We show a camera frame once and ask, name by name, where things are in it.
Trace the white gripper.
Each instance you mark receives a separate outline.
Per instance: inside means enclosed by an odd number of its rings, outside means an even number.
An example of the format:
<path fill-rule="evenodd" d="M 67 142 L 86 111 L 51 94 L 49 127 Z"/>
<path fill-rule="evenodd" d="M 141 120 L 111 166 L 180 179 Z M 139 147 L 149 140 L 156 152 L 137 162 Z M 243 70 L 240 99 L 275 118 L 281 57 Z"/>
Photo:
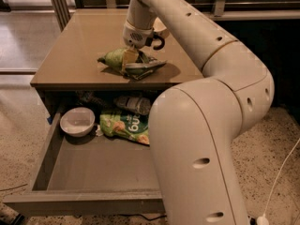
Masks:
<path fill-rule="evenodd" d="M 135 63 L 139 57 L 137 49 L 143 47 L 151 47 L 155 40 L 159 40 L 160 43 L 153 47 L 154 50 L 158 51 L 164 48 L 165 39 L 158 34 L 153 28 L 151 29 L 139 29 L 125 22 L 123 30 L 123 39 L 127 46 L 123 53 L 122 60 L 122 72 L 126 72 L 126 65 L 130 63 Z"/>

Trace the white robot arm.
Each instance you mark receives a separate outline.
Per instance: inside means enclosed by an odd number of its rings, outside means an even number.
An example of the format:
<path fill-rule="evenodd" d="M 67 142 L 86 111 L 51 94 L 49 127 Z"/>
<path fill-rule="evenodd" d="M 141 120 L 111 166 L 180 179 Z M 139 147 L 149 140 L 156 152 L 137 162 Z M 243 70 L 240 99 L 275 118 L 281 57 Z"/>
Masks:
<path fill-rule="evenodd" d="M 150 151 L 170 225 L 250 225 L 231 143 L 274 97 L 268 68 L 185 0 L 130 0 L 124 33 L 161 19 L 202 73 L 164 91 L 149 115 Z"/>

